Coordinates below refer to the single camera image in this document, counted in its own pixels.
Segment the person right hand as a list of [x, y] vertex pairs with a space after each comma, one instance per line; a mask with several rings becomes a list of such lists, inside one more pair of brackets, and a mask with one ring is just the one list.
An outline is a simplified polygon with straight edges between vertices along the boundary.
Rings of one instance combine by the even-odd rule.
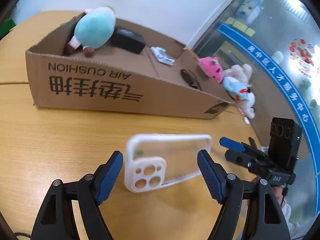
[[280, 207], [283, 207], [285, 204], [284, 195], [283, 195], [284, 187], [283, 186], [272, 186], [272, 191], [274, 192], [274, 195], [275, 195]]

